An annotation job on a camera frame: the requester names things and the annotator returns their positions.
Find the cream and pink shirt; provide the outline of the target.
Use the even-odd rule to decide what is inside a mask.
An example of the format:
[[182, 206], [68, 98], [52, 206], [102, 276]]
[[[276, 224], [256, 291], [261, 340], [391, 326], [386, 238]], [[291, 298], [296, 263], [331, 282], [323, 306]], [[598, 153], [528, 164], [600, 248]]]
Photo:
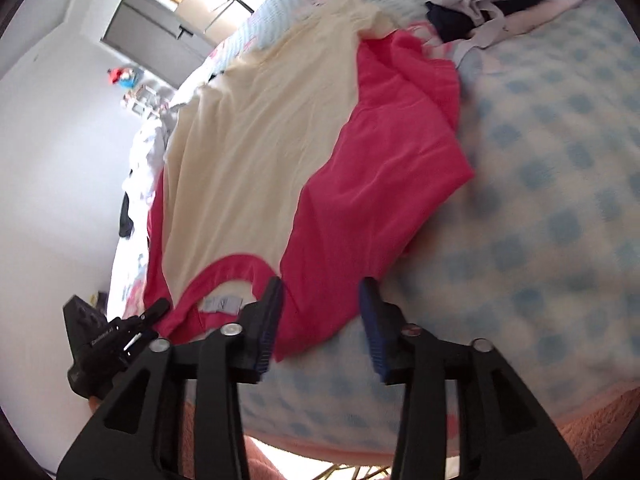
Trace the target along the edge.
[[324, 0], [179, 113], [149, 213], [144, 300], [183, 344], [284, 285], [274, 356], [333, 337], [473, 170], [457, 70], [362, 0]]

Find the red plush toy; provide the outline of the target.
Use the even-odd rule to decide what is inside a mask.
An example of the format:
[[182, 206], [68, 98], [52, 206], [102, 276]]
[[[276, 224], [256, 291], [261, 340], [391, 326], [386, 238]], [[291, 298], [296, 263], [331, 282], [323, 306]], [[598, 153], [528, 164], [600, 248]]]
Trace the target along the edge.
[[107, 78], [110, 84], [118, 84], [122, 88], [133, 89], [143, 75], [143, 70], [136, 66], [110, 68]]

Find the grey wardrobe cabinet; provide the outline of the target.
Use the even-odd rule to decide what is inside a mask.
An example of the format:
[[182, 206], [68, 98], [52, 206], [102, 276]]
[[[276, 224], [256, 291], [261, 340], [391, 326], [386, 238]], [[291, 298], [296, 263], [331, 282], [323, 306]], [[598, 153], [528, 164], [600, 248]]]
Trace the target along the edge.
[[157, 0], [120, 0], [101, 41], [175, 89], [215, 49]]

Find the black garment in pile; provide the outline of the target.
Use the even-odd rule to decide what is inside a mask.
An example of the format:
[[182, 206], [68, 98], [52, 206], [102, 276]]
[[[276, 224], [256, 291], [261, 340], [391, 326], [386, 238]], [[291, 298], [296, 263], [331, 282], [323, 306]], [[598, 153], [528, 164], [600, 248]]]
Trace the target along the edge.
[[[530, 9], [541, 1], [544, 0], [497, 0], [494, 1], [494, 5], [503, 15], [509, 16]], [[440, 6], [431, 1], [427, 1], [425, 6], [427, 8], [426, 17], [435, 27], [442, 42], [466, 38], [476, 27], [472, 18], [463, 12]]]

